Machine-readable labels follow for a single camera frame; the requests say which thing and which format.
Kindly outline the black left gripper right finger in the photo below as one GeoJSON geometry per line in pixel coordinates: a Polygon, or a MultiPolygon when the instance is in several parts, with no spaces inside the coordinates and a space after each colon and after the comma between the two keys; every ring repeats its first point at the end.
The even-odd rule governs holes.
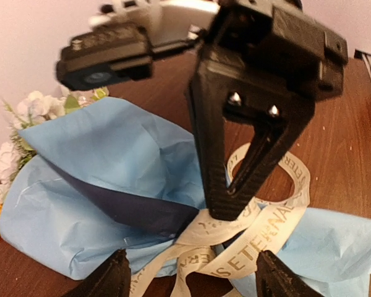
{"type": "Polygon", "coordinates": [[[258,297],[323,297],[269,250],[259,253],[255,276],[258,297]]]}

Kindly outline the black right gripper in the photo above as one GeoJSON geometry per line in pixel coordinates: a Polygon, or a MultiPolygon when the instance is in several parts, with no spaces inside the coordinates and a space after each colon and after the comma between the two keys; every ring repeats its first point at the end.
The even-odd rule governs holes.
{"type": "Polygon", "coordinates": [[[220,1],[205,43],[321,101],[343,93],[346,40],[287,1],[220,1]]]}

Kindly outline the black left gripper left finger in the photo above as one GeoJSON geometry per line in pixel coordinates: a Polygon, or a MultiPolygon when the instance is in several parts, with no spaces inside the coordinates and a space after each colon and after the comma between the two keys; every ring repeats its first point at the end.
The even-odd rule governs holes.
{"type": "Polygon", "coordinates": [[[128,297],[130,279],[126,250],[119,249],[63,297],[128,297]]]}

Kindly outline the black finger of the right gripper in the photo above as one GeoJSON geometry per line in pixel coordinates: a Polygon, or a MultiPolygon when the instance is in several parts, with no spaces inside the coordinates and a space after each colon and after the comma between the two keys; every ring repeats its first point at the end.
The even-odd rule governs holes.
{"type": "Polygon", "coordinates": [[[256,193],[256,149],[250,148],[236,177],[226,183],[225,121],[257,127],[255,87],[241,57],[203,46],[187,89],[190,117],[210,215],[234,221],[256,193]]]}
{"type": "Polygon", "coordinates": [[[225,220],[233,221],[258,192],[315,113],[315,101],[289,92],[254,94],[241,105],[227,103],[225,117],[251,125],[254,136],[225,191],[225,220]]]}

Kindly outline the cream ribbon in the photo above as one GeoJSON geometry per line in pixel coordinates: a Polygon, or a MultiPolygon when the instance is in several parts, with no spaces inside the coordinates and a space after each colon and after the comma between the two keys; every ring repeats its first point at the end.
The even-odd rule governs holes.
{"type": "Polygon", "coordinates": [[[288,152],[279,165],[294,182],[290,198],[268,202],[254,197],[233,222],[215,220],[206,209],[199,211],[175,244],[132,276],[130,295],[143,296],[162,266],[172,259],[177,261],[172,296],[190,296],[185,279],[192,272],[227,279],[256,272],[259,253],[269,250],[276,254],[310,203],[310,172],[304,163],[288,152]]]}

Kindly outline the blue wrapping paper sheet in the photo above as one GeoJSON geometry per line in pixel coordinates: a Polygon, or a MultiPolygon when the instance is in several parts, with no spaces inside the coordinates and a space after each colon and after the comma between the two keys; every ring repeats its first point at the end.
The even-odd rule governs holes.
{"type": "MultiPolygon", "coordinates": [[[[1,237],[71,278],[125,249],[132,276],[206,209],[191,133],[119,98],[20,131],[37,152],[18,173],[1,237]]],[[[371,220],[307,207],[278,257],[324,296],[367,296],[371,220]]],[[[255,272],[229,279],[256,296],[255,272]]]]}

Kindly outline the blue fake flower stems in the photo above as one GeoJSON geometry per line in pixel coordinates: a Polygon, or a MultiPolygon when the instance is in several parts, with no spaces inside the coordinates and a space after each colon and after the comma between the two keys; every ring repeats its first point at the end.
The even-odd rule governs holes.
{"type": "Polygon", "coordinates": [[[5,102],[11,134],[0,148],[0,205],[19,171],[36,155],[20,131],[69,114],[82,107],[77,97],[55,98],[39,91],[29,93],[15,108],[5,102]]]}

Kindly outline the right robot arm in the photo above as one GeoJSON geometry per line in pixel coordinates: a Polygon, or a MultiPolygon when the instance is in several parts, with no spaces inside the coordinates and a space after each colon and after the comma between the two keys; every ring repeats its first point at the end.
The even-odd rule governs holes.
{"type": "Polygon", "coordinates": [[[312,119],[343,92],[346,40],[299,1],[113,1],[90,26],[134,22],[158,54],[201,29],[187,87],[210,215],[233,221],[312,119]]]}

